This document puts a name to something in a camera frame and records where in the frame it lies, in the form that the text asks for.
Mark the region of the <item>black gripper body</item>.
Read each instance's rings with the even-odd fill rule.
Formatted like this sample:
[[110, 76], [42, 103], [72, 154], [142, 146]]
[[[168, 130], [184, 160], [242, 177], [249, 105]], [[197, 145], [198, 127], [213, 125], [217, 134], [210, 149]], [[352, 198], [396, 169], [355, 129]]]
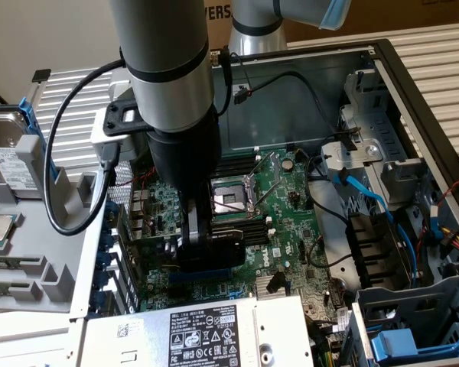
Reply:
[[221, 157], [215, 107], [192, 128], [178, 133], [154, 129], [147, 132], [147, 139], [159, 177], [188, 198], [198, 195]]

